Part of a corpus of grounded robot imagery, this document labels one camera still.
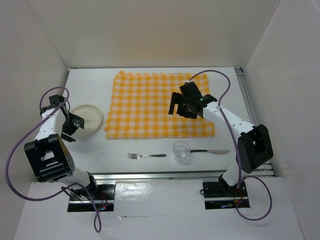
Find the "yellow white checkered cloth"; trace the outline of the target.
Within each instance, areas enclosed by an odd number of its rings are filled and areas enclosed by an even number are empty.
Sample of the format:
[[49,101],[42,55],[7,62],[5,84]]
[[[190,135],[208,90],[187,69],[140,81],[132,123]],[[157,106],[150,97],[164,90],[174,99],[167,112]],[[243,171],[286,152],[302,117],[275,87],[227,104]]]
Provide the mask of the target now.
[[215,136],[212,122],[169,115],[171,96],[192,73],[119,71],[112,85],[105,132],[108,140],[206,138]]

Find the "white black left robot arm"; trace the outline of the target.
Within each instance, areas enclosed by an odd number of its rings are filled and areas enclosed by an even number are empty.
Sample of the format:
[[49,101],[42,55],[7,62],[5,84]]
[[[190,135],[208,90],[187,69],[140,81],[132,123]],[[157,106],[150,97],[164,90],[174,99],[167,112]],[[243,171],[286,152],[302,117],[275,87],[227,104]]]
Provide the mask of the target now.
[[85,120],[70,113],[65,107],[43,107],[40,116],[45,121],[35,139],[24,145],[36,179],[41,183],[63,183],[75,187],[73,194],[92,200],[97,197],[99,187],[94,177],[76,167],[75,161],[64,141],[76,140],[71,137],[79,128],[85,128]]

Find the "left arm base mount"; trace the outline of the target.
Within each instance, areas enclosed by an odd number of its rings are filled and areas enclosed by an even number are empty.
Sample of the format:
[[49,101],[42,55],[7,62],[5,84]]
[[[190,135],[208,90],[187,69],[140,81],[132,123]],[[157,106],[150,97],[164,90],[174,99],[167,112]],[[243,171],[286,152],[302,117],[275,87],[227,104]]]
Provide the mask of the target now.
[[[113,212],[115,183],[98,184],[96,188],[87,187],[99,212]],[[88,194],[82,189],[67,190],[69,196],[67,211],[69,213],[94,212],[94,206]]]

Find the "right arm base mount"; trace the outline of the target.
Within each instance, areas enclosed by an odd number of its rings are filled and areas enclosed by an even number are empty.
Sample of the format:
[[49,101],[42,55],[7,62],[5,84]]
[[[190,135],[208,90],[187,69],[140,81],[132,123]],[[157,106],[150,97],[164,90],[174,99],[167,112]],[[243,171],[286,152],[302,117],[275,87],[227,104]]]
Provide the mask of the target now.
[[243,182],[240,188],[236,186],[225,188],[217,177],[206,177],[202,179],[202,187],[199,194],[203,196],[205,210],[228,210],[239,208],[250,208],[250,202],[246,184]]

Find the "cream round plate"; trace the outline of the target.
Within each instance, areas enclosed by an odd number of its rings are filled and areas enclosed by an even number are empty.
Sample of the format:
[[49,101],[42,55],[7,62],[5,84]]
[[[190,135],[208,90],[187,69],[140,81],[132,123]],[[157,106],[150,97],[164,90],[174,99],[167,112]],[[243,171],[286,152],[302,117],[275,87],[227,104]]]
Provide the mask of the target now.
[[74,136],[82,137],[93,134],[101,125],[103,113],[90,104],[80,105],[71,110],[71,113],[84,119],[84,129],[75,131]]

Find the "clear plastic cup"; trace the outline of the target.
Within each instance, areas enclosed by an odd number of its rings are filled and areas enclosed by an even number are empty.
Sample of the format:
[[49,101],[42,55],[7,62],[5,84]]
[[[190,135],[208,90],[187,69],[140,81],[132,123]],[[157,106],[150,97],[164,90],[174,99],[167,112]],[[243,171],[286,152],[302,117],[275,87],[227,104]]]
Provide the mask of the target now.
[[172,152],[173,152],[173,158],[176,162],[180,164],[186,164],[189,159],[189,155],[191,153],[191,148],[187,142],[177,141],[172,146]]

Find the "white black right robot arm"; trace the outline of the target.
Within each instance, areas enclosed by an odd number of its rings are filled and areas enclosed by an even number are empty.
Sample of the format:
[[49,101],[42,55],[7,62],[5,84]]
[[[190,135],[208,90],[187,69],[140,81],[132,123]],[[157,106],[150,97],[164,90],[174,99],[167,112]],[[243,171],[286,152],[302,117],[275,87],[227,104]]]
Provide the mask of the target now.
[[244,121],[210,94],[198,95],[195,100],[190,100],[181,93],[173,92],[168,111],[170,115],[174,114],[175,105],[179,116],[187,119],[199,116],[230,133],[235,148],[235,163],[218,178],[218,190],[223,196],[230,196],[244,177],[273,158],[267,127]]

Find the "silver fork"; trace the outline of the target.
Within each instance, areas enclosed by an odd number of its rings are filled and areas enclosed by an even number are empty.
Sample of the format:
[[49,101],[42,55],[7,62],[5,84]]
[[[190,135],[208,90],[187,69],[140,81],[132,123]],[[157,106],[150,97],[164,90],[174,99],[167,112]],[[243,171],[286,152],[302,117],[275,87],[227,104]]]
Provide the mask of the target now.
[[138,153],[128,153],[127,157],[129,159],[140,159],[140,158],[163,158],[166,157],[166,154],[145,154],[145,155],[141,155]]

